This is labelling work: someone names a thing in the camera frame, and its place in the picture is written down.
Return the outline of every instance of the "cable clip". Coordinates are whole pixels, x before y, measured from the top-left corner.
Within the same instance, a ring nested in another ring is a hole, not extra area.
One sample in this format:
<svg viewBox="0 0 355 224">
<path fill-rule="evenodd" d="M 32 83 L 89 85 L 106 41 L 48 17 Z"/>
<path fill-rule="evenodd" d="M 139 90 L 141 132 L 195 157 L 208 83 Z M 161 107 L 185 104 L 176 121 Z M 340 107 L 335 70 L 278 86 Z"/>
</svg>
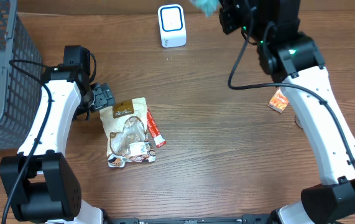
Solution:
<svg viewBox="0 0 355 224">
<path fill-rule="evenodd" d="M 353 160 L 353 162 L 351 161 L 347 161 L 347 164 L 351 165 L 351 164 L 355 164 L 355 160 Z"/>
<path fill-rule="evenodd" d="M 320 100 L 320 105 L 327 105 L 328 104 L 328 101 L 327 100 Z"/>
<path fill-rule="evenodd" d="M 38 141 L 37 138 L 34 139 L 34 142 L 38 142 L 38 144 L 42 144 L 42 141 L 40 139 Z"/>
</svg>

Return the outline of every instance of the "wooden table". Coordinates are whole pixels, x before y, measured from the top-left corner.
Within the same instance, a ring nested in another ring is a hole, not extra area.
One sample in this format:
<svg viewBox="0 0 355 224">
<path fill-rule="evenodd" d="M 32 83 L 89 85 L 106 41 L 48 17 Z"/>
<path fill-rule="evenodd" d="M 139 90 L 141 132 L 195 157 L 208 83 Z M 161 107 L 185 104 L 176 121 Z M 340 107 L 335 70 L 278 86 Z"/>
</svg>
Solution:
<svg viewBox="0 0 355 224">
<path fill-rule="evenodd" d="M 301 12 L 300 29 L 326 59 L 335 97 L 355 136 L 355 11 Z M 146 97 L 168 141 L 153 164 L 110 169 L 99 113 L 74 121 L 67 160 L 83 198 L 111 217 L 226 217 L 269 213 L 319 184 L 314 155 L 288 107 L 267 107 L 275 88 L 233 91 L 231 67 L 244 41 L 226 36 L 217 16 L 186 15 L 187 44 L 160 45 L 156 15 L 27 16 L 22 20 L 47 65 L 62 63 L 65 45 L 90 49 L 96 81 L 117 101 Z M 270 82 L 248 47 L 234 84 Z M 3 156 L 16 150 L 0 151 Z M 0 220 L 6 194 L 0 180 Z M 355 215 L 343 220 L 355 223 Z M 17 223 L 12 213 L 8 223 Z"/>
</svg>

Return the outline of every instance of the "food package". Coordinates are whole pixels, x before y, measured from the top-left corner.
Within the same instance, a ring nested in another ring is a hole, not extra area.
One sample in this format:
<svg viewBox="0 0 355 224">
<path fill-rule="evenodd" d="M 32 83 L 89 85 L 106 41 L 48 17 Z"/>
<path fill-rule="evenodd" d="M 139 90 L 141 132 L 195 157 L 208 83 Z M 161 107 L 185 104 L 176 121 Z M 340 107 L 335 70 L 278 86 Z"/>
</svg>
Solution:
<svg viewBox="0 0 355 224">
<path fill-rule="evenodd" d="M 145 98 L 126 100 L 100 110 L 107 135 L 108 166 L 124 167 L 126 162 L 154 162 L 155 151 L 147 138 Z"/>
<path fill-rule="evenodd" d="M 284 109 L 288 106 L 289 100 L 288 98 L 282 93 L 281 88 L 275 92 L 274 96 L 272 96 L 269 107 L 278 111 L 279 113 L 284 112 Z"/>
<path fill-rule="evenodd" d="M 149 108 L 147 108 L 147 127 L 152 138 L 154 139 L 155 145 L 157 147 L 164 146 L 166 144 L 166 140 L 160 134 L 157 123 L 155 123 L 154 117 L 152 116 Z"/>
</svg>

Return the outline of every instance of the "gray plastic basket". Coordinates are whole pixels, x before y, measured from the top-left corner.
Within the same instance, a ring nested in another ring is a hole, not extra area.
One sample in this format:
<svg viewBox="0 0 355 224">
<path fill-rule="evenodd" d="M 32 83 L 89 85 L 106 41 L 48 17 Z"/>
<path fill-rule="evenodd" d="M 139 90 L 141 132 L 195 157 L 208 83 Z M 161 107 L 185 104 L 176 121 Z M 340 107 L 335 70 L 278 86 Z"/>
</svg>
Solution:
<svg viewBox="0 0 355 224">
<path fill-rule="evenodd" d="M 40 85 L 12 69 L 11 59 L 42 61 L 17 15 L 17 0 L 0 0 L 0 149 L 17 148 L 24 142 L 40 103 Z M 39 66 L 17 65 L 40 77 Z"/>
</svg>

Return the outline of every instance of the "plastic wrapper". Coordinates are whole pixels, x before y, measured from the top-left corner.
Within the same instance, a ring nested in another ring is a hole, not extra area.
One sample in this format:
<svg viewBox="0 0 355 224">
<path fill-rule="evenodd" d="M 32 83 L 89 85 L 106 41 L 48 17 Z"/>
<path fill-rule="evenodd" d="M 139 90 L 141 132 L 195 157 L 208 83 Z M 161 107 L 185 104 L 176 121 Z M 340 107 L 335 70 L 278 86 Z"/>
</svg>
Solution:
<svg viewBox="0 0 355 224">
<path fill-rule="evenodd" d="M 124 167 L 126 162 L 155 161 L 154 148 L 147 138 L 145 98 L 102 109 L 100 118 L 108 138 L 108 166 Z"/>
</svg>

